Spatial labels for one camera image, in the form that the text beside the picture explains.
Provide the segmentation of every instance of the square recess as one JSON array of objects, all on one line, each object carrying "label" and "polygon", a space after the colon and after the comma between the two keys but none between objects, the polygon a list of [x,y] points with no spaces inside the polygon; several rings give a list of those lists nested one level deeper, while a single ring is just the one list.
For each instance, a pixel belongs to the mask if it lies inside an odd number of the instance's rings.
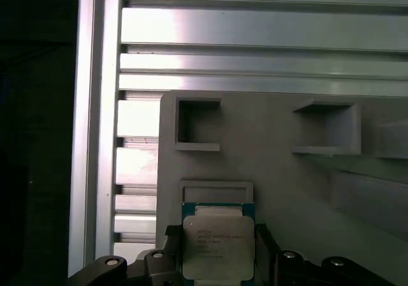
[{"label": "square recess", "polygon": [[299,154],[361,154],[360,107],[355,103],[312,101],[300,114]]},{"label": "square recess", "polygon": [[175,149],[220,151],[221,99],[178,98]]}]

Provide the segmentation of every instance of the dark background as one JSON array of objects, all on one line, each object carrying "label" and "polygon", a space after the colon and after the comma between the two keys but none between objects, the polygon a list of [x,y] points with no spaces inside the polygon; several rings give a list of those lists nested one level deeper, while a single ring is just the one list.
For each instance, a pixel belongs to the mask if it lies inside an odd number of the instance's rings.
[{"label": "dark background", "polygon": [[77,11],[78,0],[0,0],[0,248],[21,260],[2,261],[18,268],[9,285],[67,277]]}]

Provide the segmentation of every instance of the vertical aluminum profile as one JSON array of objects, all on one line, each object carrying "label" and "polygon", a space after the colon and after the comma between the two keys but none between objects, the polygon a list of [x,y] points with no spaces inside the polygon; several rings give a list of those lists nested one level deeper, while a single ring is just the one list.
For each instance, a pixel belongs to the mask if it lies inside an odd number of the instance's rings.
[{"label": "vertical aluminum profile", "polygon": [[105,0],[95,258],[113,254],[121,15],[122,0]]},{"label": "vertical aluminum profile", "polygon": [[68,276],[94,260],[104,0],[79,0]]}]

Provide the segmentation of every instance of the black mechanical arm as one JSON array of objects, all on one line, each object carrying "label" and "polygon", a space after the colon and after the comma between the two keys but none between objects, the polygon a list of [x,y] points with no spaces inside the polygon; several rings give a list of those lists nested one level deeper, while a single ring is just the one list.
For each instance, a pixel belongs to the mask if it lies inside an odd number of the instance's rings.
[{"label": "black mechanical arm", "polygon": [[[67,285],[183,286],[182,239],[182,226],[170,225],[163,249],[129,266],[122,257],[101,257],[70,277]],[[255,263],[265,286],[393,286],[344,257],[328,257],[317,266],[295,251],[281,250],[265,224],[256,225]]]}]

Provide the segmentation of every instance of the metal screw head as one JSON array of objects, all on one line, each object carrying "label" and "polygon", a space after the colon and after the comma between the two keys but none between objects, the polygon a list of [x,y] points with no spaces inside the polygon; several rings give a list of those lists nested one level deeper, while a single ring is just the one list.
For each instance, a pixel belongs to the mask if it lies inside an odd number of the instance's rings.
[{"label": "metal screw head", "polygon": [[108,266],[113,266],[116,265],[118,261],[116,259],[110,259],[109,261],[106,262],[106,265]]},{"label": "metal screw head", "polygon": [[334,266],[344,266],[344,262],[340,259],[332,259],[330,261]]},{"label": "metal screw head", "polygon": [[296,257],[296,255],[293,252],[285,252],[283,256],[286,257],[287,259],[294,259]]}]

